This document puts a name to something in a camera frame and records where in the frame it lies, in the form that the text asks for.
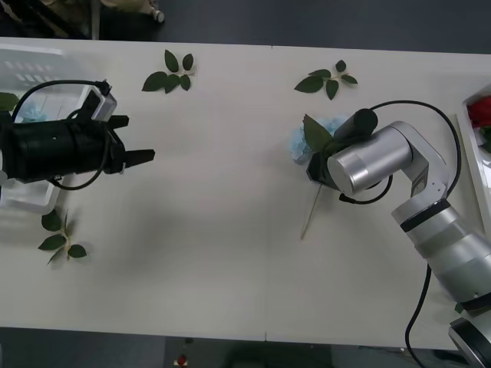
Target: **green leaf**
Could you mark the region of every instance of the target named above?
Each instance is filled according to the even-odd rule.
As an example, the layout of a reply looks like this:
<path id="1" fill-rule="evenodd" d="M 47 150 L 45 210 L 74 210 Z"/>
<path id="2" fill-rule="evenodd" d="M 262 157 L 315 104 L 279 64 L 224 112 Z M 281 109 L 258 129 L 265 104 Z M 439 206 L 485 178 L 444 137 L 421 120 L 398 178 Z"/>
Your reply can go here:
<path id="1" fill-rule="evenodd" d="M 174 88 L 176 88 L 177 86 L 179 86 L 180 84 L 180 78 L 179 78 L 179 75 L 176 75 L 176 74 L 171 74 L 168 78 L 167 78 L 167 84 L 166 84 L 166 94 L 168 94 L 169 92 L 171 92 Z"/>
<path id="2" fill-rule="evenodd" d="M 179 63 L 177 62 L 177 59 L 174 56 L 174 54 L 169 50 L 166 50 L 164 58 L 166 61 L 167 69 L 169 69 L 173 73 L 177 73 L 179 71 Z"/>
<path id="3" fill-rule="evenodd" d="M 186 71 L 190 71 L 193 67 L 194 57 L 191 54 L 188 54 L 183 59 L 183 68 Z"/>
<path id="4" fill-rule="evenodd" d="M 49 261 L 46 265 L 49 265 L 50 263 L 52 263 L 53 261 L 56 261 L 57 259 L 59 259 L 62 255 L 63 255 L 63 252 L 64 252 L 64 248 L 61 247 L 60 249 L 58 249 L 52 256 L 51 258 L 49 258 Z"/>
<path id="5" fill-rule="evenodd" d="M 298 92 L 305 92 L 306 94 L 313 94 L 322 88 L 324 80 L 321 77 L 310 76 L 306 77 L 302 82 L 297 84 L 295 90 Z"/>
<path id="6" fill-rule="evenodd" d="M 346 63 L 342 60 L 338 61 L 336 63 L 336 70 L 338 71 L 338 73 L 342 73 L 343 71 L 346 70 Z"/>
<path id="7" fill-rule="evenodd" d="M 0 111 L 12 111 L 17 105 L 18 98 L 14 94 L 0 92 Z"/>
<path id="8" fill-rule="evenodd" d="M 181 87 L 184 90 L 189 90 L 191 88 L 191 80 L 189 78 L 189 75 L 181 75 L 180 82 L 181 82 Z"/>
<path id="9" fill-rule="evenodd" d="M 43 244 L 39 245 L 38 249 L 42 251 L 53 251 L 58 249 L 67 242 L 67 239 L 62 234 L 52 235 L 43 241 Z"/>
<path id="10" fill-rule="evenodd" d="M 68 249 L 68 255 L 73 258 L 82 258 L 87 255 L 87 252 L 81 245 L 73 244 L 70 249 Z"/>
<path id="11" fill-rule="evenodd" d="M 338 92 L 339 88 L 339 83 L 337 80 L 328 80 L 328 82 L 325 84 L 325 91 L 328 94 L 329 100 L 332 100 L 334 96 L 336 96 L 336 93 Z"/>
<path id="12" fill-rule="evenodd" d="M 305 142 L 313 152 L 320 152 L 326 144 L 332 141 L 331 134 L 309 115 L 304 116 Z"/>
<path id="13" fill-rule="evenodd" d="M 328 71 L 327 69 L 321 69 L 318 71 L 312 71 L 309 75 L 314 75 L 316 77 L 322 77 L 322 78 L 330 78 L 331 72 Z"/>
<path id="14" fill-rule="evenodd" d="M 341 75 L 341 79 L 349 84 L 358 84 L 358 81 L 348 74 Z"/>
<path id="15" fill-rule="evenodd" d="M 50 232 L 57 232 L 61 229 L 61 218 L 56 213 L 56 209 L 41 217 L 43 228 Z"/>
<path id="16" fill-rule="evenodd" d="M 166 82 L 167 73 L 165 71 L 157 71 L 145 80 L 142 91 L 154 92 L 155 90 L 160 90 L 166 86 Z"/>
<path id="17" fill-rule="evenodd" d="M 455 308 L 453 310 L 456 311 L 458 314 L 462 314 L 463 307 L 460 303 L 457 303 L 457 304 L 455 304 Z"/>

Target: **floor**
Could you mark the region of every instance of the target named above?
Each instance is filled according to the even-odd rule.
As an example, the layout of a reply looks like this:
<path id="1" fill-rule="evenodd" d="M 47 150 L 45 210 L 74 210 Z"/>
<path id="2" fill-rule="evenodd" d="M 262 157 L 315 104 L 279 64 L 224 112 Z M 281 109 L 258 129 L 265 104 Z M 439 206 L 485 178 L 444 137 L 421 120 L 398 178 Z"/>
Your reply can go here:
<path id="1" fill-rule="evenodd" d="M 160 9 L 163 25 L 103 10 L 101 39 L 491 54 L 486 0 L 160 0 Z M 16 36 L 2 17 L 0 36 Z M 171 368 L 181 353 L 191 368 L 415 367 L 406 351 L 368 347 L 11 328 L 0 328 L 0 344 L 0 368 Z M 428 367 L 463 366 L 444 352 L 419 354 Z"/>
<path id="2" fill-rule="evenodd" d="M 181 354 L 189 368 L 415 367 L 401 349 L 304 343 L 2 328 L 0 344 L 1 368 L 174 368 Z M 418 351 L 427 368 L 465 366 L 452 360 L 453 354 L 438 354 Z"/>
<path id="3" fill-rule="evenodd" d="M 162 26 L 103 12 L 101 39 L 491 53 L 486 0 L 160 0 L 160 9 Z"/>

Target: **table surface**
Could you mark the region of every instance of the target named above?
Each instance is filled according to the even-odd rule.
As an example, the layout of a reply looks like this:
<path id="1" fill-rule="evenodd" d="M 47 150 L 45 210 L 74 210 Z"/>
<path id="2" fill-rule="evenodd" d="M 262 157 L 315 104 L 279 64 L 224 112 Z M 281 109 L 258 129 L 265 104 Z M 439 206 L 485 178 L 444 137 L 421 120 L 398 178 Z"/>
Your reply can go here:
<path id="1" fill-rule="evenodd" d="M 387 196 L 367 206 L 323 189 L 299 236 L 316 186 L 289 158 L 288 139 L 305 113 L 353 113 L 386 100 L 415 99 L 447 114 L 489 83 L 491 56 L 220 44 L 2 39 L 61 48 L 94 77 L 107 78 L 127 149 L 155 160 L 63 194 L 77 219 L 82 260 L 46 266 L 36 248 L 39 217 L 0 212 L 0 325 L 403 346 L 425 262 L 390 213 L 409 198 L 394 175 Z M 190 91 L 144 93 L 164 50 L 191 52 Z M 330 101 L 294 86 L 343 59 L 359 81 Z M 455 168 L 445 123 L 420 107 L 386 107 L 380 126 L 411 123 Z M 482 228 L 465 156 L 451 204 Z M 87 175 L 77 178 L 83 182 Z M 380 189 L 363 194 L 368 198 Z M 453 348 L 454 303 L 434 279 L 414 331 L 415 347 Z"/>

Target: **red flower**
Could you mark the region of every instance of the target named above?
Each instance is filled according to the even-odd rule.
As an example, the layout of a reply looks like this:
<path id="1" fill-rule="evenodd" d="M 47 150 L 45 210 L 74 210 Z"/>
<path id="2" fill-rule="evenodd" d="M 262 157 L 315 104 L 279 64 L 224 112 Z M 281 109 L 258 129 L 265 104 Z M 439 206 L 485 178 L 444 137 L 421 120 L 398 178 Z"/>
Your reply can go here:
<path id="1" fill-rule="evenodd" d="M 467 105 L 473 127 L 491 126 L 491 97 L 484 97 L 472 105 Z"/>

